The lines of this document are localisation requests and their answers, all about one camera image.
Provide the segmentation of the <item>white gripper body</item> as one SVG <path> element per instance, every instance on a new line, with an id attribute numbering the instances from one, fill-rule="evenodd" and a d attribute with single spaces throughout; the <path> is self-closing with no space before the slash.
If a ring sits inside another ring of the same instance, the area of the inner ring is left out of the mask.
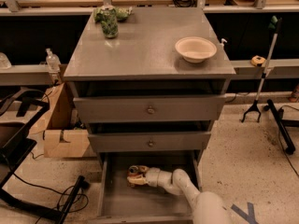
<path id="1" fill-rule="evenodd" d="M 149 168 L 145 173 L 146 182 L 150 187 L 156 188 L 158 186 L 160 172 L 159 168 Z"/>

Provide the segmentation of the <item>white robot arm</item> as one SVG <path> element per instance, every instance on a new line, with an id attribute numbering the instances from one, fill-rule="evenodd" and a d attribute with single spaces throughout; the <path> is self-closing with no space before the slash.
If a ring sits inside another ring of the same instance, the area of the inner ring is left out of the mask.
<path id="1" fill-rule="evenodd" d="M 132 185 L 160 187 L 173 195 L 184 195 L 192 209 L 193 224 L 233 224 L 223 199 L 210 191 L 200 191 L 182 169 L 173 172 L 145 165 L 132 165 L 127 171 Z"/>

